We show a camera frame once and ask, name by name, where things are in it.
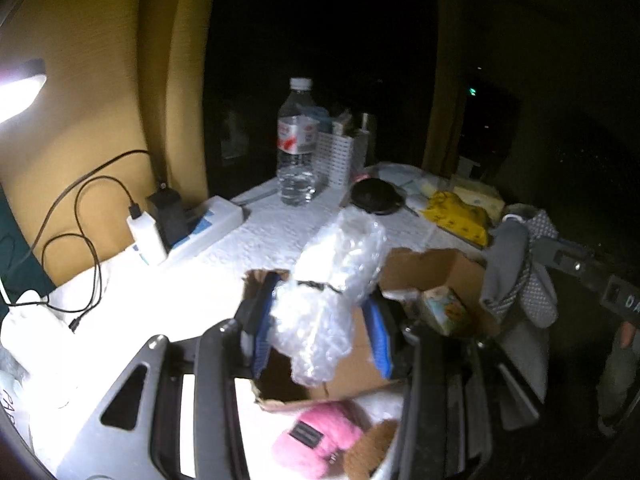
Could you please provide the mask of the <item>white blue box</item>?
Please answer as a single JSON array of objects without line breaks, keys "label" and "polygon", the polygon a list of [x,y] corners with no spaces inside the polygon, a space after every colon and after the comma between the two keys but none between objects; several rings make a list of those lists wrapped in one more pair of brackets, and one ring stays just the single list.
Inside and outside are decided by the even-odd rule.
[{"label": "white blue box", "polygon": [[230,200],[214,196],[188,212],[190,233],[168,252],[169,261],[197,256],[242,226],[244,211]]}]

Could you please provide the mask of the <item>white towel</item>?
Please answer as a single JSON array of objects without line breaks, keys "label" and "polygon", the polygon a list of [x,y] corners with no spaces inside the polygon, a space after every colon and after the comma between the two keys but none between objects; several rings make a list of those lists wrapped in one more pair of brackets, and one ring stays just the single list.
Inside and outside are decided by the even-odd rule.
[{"label": "white towel", "polygon": [[402,382],[363,393],[350,400],[352,416],[363,430],[368,430],[385,419],[398,422],[404,407],[404,397],[405,385]]}]

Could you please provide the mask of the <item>white lace tablecloth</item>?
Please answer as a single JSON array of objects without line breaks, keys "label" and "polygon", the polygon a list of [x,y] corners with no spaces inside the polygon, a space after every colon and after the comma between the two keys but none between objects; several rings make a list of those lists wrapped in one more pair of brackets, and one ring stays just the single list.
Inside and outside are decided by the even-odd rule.
[{"label": "white lace tablecloth", "polygon": [[[276,190],[276,179],[258,185],[232,202],[246,203],[242,226],[208,246],[196,256],[148,266],[132,246],[101,264],[102,299],[81,321],[75,342],[67,353],[51,350],[45,343],[44,325],[23,324],[21,338],[29,359],[40,365],[53,356],[53,372],[69,372],[70,382],[48,393],[29,390],[26,380],[22,397],[29,424],[30,443],[48,471],[58,466],[99,398],[150,337],[164,334],[171,340],[201,335],[214,322],[232,315],[241,299],[242,277],[252,269],[289,269],[304,245],[337,210],[344,192],[326,188],[310,204],[290,207],[280,198],[266,196]],[[476,249],[437,229],[414,214],[401,211],[381,217],[392,247],[422,249],[456,248],[470,258]],[[544,400],[547,388],[547,339],[535,333],[526,318],[513,321],[499,340],[524,377]],[[252,479],[303,479],[297,474],[277,472],[276,460],[260,444],[272,444],[277,429],[292,422],[291,413],[268,414],[254,401],[248,382],[238,382],[242,435]]]}]

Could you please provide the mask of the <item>black charger block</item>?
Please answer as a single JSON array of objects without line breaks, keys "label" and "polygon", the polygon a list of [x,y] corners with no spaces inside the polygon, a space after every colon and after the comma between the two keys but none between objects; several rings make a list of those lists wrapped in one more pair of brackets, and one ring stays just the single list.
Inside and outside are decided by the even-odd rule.
[{"label": "black charger block", "polygon": [[171,250],[190,231],[180,194],[173,188],[159,188],[146,198],[149,214],[154,218],[165,248]]}]

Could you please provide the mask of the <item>yellow tissue pack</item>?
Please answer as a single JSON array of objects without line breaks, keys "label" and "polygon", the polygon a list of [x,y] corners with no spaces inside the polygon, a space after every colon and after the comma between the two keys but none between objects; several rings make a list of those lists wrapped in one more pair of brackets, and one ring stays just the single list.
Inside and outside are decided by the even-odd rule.
[{"label": "yellow tissue pack", "polygon": [[422,216],[439,228],[480,248],[489,245],[490,219],[485,209],[465,203],[456,193],[437,191]]}]

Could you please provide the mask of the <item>pink fluffy pouch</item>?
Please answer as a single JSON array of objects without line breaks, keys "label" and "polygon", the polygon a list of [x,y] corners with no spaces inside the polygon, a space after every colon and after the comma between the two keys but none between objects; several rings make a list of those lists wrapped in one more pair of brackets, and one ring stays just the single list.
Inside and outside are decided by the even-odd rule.
[{"label": "pink fluffy pouch", "polygon": [[303,478],[321,479],[334,456],[352,448],[363,436],[347,406],[340,402],[316,404],[300,414],[295,424],[273,445],[279,463]]}]

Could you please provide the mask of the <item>grey cloth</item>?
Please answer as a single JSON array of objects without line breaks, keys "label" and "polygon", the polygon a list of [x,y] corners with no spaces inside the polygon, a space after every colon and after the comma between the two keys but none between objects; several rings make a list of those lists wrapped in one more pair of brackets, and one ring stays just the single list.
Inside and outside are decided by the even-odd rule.
[{"label": "grey cloth", "polygon": [[534,261],[535,242],[558,238],[548,214],[542,209],[509,212],[490,234],[492,241],[483,250],[486,270],[480,305],[502,322],[519,304],[536,327],[550,327],[558,318],[558,298],[548,271]]}]

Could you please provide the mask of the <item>white power bank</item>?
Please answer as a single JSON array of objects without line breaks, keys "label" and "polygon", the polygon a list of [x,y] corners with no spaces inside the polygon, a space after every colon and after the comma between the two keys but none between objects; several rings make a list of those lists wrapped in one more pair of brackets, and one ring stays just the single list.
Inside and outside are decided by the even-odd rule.
[{"label": "white power bank", "polygon": [[146,211],[137,218],[127,217],[130,233],[134,238],[134,248],[149,266],[155,266],[167,259],[167,252],[154,218]]}]

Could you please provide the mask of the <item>clear water bottle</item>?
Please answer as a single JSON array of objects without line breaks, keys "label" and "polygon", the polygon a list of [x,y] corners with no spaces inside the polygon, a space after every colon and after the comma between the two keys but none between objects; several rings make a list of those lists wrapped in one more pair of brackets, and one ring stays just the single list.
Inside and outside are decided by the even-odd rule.
[{"label": "clear water bottle", "polygon": [[316,192],[314,151],[319,122],[306,114],[314,107],[309,78],[291,78],[290,94],[280,107],[277,131],[279,193],[288,206],[308,204]]}]

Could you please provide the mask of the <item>brown cardboard box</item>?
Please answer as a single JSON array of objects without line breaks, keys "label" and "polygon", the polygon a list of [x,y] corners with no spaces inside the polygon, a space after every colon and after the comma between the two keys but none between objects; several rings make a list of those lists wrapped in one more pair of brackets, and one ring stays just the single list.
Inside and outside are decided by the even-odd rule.
[{"label": "brown cardboard box", "polygon": [[296,384],[290,359],[273,350],[266,368],[252,382],[256,402],[267,412],[294,410],[314,402],[360,396],[404,378],[412,351],[401,331],[423,322],[416,302],[407,297],[409,292],[420,294],[445,286],[461,302],[459,307],[446,307],[444,315],[446,321],[460,323],[456,334],[498,335],[498,322],[480,305],[484,274],[480,259],[459,249],[392,249],[378,289],[354,312],[354,348],[338,363],[334,378],[316,388]]}]

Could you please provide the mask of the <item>small colourful box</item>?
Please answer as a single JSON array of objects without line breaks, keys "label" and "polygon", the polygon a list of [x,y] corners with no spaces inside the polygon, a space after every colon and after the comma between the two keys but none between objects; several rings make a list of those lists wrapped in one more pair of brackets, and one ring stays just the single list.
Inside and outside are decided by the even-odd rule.
[{"label": "small colourful box", "polygon": [[448,286],[438,286],[420,293],[419,318],[444,336],[458,334],[471,324],[471,318],[458,295]]}]

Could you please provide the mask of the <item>brown fluffy pouch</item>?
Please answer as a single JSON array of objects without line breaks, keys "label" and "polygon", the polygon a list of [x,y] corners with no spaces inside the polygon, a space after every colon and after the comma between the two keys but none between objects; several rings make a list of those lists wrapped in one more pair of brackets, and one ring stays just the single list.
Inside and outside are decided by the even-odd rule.
[{"label": "brown fluffy pouch", "polygon": [[343,467],[350,480],[370,480],[381,469],[398,428],[398,421],[384,419],[373,425],[344,454]]}]

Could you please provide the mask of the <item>bubble wrap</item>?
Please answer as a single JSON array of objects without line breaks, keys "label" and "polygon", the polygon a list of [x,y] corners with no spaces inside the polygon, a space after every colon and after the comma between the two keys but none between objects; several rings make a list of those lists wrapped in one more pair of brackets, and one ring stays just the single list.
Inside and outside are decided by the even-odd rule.
[{"label": "bubble wrap", "polygon": [[270,310],[268,340],[290,359],[293,382],[314,388],[334,378],[354,348],[354,311],[387,253],[382,223],[355,206],[334,214],[305,245]]}]

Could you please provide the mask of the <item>desk lamp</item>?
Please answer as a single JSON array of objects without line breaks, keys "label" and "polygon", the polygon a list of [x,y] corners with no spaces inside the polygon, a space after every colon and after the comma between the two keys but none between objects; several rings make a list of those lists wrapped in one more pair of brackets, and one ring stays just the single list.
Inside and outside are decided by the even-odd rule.
[{"label": "desk lamp", "polygon": [[0,70],[0,122],[27,110],[47,82],[46,64],[32,58],[21,64],[2,65]]}]

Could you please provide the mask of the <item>white perforated basket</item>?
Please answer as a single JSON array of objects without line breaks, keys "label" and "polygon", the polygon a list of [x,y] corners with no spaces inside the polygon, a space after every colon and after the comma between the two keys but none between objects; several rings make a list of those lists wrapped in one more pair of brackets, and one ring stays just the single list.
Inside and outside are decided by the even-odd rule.
[{"label": "white perforated basket", "polygon": [[329,188],[344,188],[362,173],[369,136],[337,136],[319,132],[314,152],[314,170]]}]

